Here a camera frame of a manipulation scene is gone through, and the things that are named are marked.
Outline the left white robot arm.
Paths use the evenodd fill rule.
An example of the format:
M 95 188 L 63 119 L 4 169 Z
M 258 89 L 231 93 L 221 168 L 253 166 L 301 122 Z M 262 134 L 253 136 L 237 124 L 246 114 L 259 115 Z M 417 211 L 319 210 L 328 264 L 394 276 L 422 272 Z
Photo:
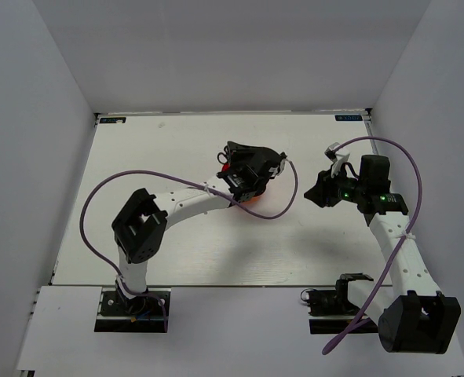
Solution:
M 159 251 L 165 231 L 212 210 L 242 207 L 266 190 L 287 161 L 283 152 L 232 141 L 225 146 L 225 155 L 228 168 L 203 183 L 185 182 L 183 189 L 166 193 L 136 190 L 112 222 L 120 254 L 119 304 L 128 313 L 145 307 L 148 260 Z

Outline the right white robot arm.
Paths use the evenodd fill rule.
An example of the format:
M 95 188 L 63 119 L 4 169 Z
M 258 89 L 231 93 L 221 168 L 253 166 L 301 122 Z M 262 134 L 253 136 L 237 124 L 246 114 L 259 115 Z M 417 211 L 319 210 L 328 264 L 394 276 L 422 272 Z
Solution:
M 331 168 L 319 172 L 316 185 L 304 197 L 321 208 L 354 203 L 364 215 L 392 281 L 391 291 L 379 289 L 364 311 L 377 325 L 385 351 L 443 354 L 459 321 L 459 302 L 441 292 L 407 231 L 411 219 L 403 197 L 390 191 L 389 159 L 362 156 L 360 172 L 351 178 L 345 168 L 348 158 L 330 153 Z

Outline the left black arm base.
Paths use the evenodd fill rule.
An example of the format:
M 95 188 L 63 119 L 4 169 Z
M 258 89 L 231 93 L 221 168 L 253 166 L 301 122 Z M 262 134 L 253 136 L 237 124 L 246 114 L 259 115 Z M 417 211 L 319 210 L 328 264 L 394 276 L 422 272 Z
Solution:
M 117 290 L 103 290 L 94 325 L 96 333 L 166 333 L 171 291 L 151 291 L 156 298 L 124 301 Z

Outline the black-handled scissors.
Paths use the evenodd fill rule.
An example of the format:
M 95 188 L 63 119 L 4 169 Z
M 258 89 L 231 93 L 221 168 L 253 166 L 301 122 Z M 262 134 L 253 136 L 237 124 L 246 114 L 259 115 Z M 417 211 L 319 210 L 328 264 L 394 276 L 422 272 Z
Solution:
M 231 159 L 231 152 L 230 152 L 229 147 L 226 145 L 223 148 L 223 151 L 217 154 L 217 161 L 221 165 L 225 165 L 225 164 L 229 164 L 230 159 Z

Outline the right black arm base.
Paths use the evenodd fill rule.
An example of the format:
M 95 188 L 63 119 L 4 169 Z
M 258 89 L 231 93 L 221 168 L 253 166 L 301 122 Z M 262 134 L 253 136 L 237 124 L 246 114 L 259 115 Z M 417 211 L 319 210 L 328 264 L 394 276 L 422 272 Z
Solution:
M 311 335 L 337 335 L 359 311 L 352 303 L 340 300 L 335 289 L 308 288 L 301 292 L 300 299 L 309 309 Z

